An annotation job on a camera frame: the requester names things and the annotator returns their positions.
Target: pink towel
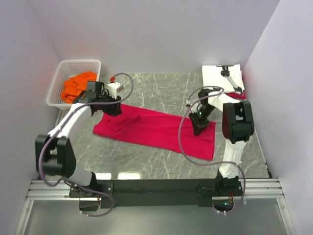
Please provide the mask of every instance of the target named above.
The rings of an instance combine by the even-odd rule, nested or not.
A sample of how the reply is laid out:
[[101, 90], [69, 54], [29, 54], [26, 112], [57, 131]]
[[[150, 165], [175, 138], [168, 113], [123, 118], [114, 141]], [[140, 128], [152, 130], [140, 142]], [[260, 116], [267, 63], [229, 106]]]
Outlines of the pink towel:
[[246, 92], [245, 91], [242, 95], [236, 94], [236, 93], [226, 93], [226, 95], [228, 95], [229, 97], [232, 97], [234, 99], [246, 99]]
[[[121, 105], [122, 114], [116, 117], [103, 115], [95, 125], [93, 133], [114, 140], [165, 148], [181, 153], [178, 144], [180, 116], [154, 110]], [[181, 130], [181, 142], [187, 155], [212, 160], [215, 143], [215, 122], [199, 135], [193, 135], [189, 118], [185, 119]]]

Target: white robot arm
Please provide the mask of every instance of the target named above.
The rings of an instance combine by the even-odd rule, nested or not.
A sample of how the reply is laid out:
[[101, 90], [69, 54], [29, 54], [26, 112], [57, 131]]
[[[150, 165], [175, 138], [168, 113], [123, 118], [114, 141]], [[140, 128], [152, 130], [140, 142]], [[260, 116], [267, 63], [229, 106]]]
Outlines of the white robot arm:
[[[218, 94], [219, 89], [202, 89], [199, 98]], [[199, 135], [209, 124], [207, 120], [214, 108], [223, 113], [222, 131], [225, 137], [225, 151], [223, 161], [241, 161], [243, 149], [254, 133], [254, 123], [251, 104], [248, 101], [239, 101], [226, 94], [220, 94], [201, 101], [201, 107], [195, 112], [190, 113], [189, 117], [194, 128], [194, 135]], [[236, 165], [222, 164], [218, 175], [223, 179], [238, 178], [238, 168]]]
[[[88, 82], [86, 91], [75, 99], [70, 111], [62, 121], [51, 130], [48, 135], [39, 135], [36, 138], [37, 171], [39, 171], [38, 162], [43, 146], [51, 136], [57, 131], [60, 131], [44, 153], [44, 173], [48, 175], [59, 175], [79, 185], [96, 189], [97, 182], [95, 174], [76, 164], [71, 142], [74, 141], [80, 128], [87, 123], [94, 112], [101, 110], [105, 114], [111, 116], [116, 116], [122, 113], [120, 103], [97, 105], [97, 103], [101, 102], [119, 101], [121, 97], [117, 94], [121, 90], [123, 90], [123, 85], [117, 82], [108, 84], [106, 89], [104, 89], [104, 84], [102, 82]], [[77, 112], [75, 111], [78, 107], [86, 105], [86, 103], [92, 103], [92, 105], [84, 106]]]

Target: marble floor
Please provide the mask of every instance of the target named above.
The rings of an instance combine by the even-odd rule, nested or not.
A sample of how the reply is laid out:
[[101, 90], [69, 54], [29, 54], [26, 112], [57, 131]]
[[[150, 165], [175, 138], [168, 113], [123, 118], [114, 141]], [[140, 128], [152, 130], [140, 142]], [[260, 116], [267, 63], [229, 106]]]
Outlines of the marble floor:
[[[124, 102], [174, 115], [183, 115], [186, 98], [202, 86], [199, 73], [136, 73], [134, 92]], [[100, 76], [108, 83], [112, 74]], [[130, 81], [119, 76], [118, 82], [130, 90]], [[60, 118], [66, 115], [62, 111]], [[78, 164], [97, 173], [99, 179], [193, 179], [215, 178], [219, 166], [203, 167], [191, 164], [181, 154], [165, 149], [115, 141], [92, 133], [94, 125], [102, 118], [97, 112], [80, 130], [73, 143]], [[214, 110], [209, 120], [217, 122], [213, 162], [223, 159], [225, 139], [222, 134], [222, 114]], [[267, 166], [256, 134], [247, 143], [242, 155], [242, 168], [248, 178], [268, 178]]]

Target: white backdrop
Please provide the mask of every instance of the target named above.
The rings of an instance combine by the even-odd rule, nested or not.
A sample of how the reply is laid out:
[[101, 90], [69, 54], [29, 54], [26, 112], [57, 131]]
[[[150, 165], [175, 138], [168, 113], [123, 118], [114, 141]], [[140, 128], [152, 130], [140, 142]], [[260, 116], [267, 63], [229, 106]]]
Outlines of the white backdrop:
[[28, 0], [61, 60], [110, 71], [245, 65], [279, 0]]
[[35, 169], [35, 138], [55, 123], [45, 96], [59, 58], [24, 0], [0, 5], [0, 234], [13, 234]]
[[313, 234], [312, 12], [312, 0], [281, 0], [244, 69], [262, 149], [298, 235]]

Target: basket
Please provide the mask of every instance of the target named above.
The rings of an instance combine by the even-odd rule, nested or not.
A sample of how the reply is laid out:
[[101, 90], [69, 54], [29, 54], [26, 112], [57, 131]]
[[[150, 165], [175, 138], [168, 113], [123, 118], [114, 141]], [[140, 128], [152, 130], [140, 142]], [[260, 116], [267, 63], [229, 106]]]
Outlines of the basket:
[[91, 71], [97, 74], [99, 81], [101, 62], [99, 60], [63, 60], [59, 63], [51, 82], [46, 103], [62, 110], [69, 110], [71, 104], [61, 99], [63, 84], [66, 80], [83, 72]]

